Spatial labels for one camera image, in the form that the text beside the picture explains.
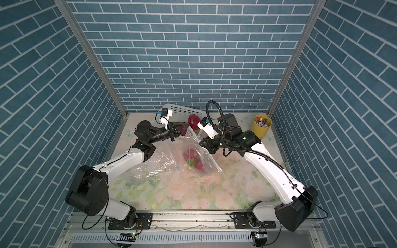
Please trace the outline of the pink dragon fruit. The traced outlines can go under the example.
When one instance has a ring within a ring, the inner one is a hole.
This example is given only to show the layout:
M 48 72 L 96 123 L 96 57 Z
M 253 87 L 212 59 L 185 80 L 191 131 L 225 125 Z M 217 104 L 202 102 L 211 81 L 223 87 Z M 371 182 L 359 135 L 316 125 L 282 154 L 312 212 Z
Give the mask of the pink dragon fruit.
M 178 127 L 178 130 L 179 130 L 181 136 L 185 136 L 186 135 L 187 129 L 188 129 L 188 127 L 186 127 L 186 126 L 179 126 Z
M 191 114 L 188 117 L 188 124 L 190 125 L 190 128 L 195 132 L 198 133 L 200 131 L 200 128 L 198 127 L 198 124 L 200 123 L 201 119 L 195 115 Z

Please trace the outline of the clear zip-top bag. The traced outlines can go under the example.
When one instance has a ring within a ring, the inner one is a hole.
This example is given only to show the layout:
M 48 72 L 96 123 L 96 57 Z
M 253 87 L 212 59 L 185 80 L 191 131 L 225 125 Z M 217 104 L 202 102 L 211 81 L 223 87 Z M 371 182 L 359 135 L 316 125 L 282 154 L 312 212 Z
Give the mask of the clear zip-top bag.
M 155 147 L 156 150 L 150 159 L 121 174 L 126 185 L 141 185 L 149 179 L 161 180 L 176 171 L 178 155 L 171 141 L 156 143 Z
M 205 172 L 200 172 L 197 169 L 189 166 L 191 169 L 193 169 L 199 176 L 208 176 L 212 175 L 214 173 L 220 173 L 222 172 L 222 168 L 218 165 L 216 160 L 213 158 L 213 156 L 203 147 L 199 145 L 200 139 L 196 135 L 196 133 L 189 127 L 187 129 L 186 135 L 183 137 L 183 149 L 182 149 L 182 155 L 185 150 L 187 149 L 195 149 L 195 151 L 198 152 L 199 157 L 204 164 Z

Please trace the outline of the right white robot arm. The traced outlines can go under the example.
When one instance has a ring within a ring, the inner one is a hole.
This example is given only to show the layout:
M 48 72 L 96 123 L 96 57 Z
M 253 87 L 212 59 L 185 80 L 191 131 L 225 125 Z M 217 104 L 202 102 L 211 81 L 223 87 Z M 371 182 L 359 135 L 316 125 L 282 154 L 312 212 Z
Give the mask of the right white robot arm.
M 240 154 L 270 183 L 281 200 L 274 207 L 275 216 L 282 226 L 295 231 L 305 220 L 310 219 L 317 205 L 318 191 L 306 187 L 289 174 L 268 152 L 257 135 L 248 130 L 242 131 L 233 114 L 226 114 L 216 123 L 203 118 L 198 127 L 206 133 L 200 141 L 210 154 L 227 148 Z

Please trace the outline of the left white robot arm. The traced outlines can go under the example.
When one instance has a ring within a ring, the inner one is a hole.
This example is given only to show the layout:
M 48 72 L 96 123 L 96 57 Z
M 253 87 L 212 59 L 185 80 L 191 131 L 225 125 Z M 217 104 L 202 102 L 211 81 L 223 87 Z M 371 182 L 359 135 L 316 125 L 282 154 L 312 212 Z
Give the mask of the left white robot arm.
M 95 166 L 80 167 L 72 180 L 65 202 L 88 216 L 105 216 L 132 226 L 136 209 L 111 199 L 110 184 L 117 176 L 151 158 L 156 142 L 182 135 L 189 128 L 187 123 L 170 122 L 165 127 L 154 127 L 149 121 L 141 121 L 135 128 L 137 140 L 122 155 Z

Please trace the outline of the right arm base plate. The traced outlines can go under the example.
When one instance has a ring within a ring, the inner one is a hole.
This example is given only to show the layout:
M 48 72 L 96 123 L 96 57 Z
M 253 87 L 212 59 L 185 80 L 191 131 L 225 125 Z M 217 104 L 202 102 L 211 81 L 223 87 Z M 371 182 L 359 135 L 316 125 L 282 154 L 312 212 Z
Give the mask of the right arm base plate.
M 276 228 L 275 221 L 259 221 L 253 214 L 248 212 L 233 212 L 229 216 L 233 220 L 236 229 Z

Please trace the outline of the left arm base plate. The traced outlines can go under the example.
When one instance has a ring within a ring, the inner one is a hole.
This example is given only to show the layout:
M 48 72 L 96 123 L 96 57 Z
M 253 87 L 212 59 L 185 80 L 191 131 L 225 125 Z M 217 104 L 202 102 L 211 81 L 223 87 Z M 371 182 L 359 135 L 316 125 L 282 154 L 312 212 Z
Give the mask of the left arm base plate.
M 143 212 L 129 215 L 124 220 L 110 218 L 109 230 L 146 230 L 151 228 L 153 213 Z

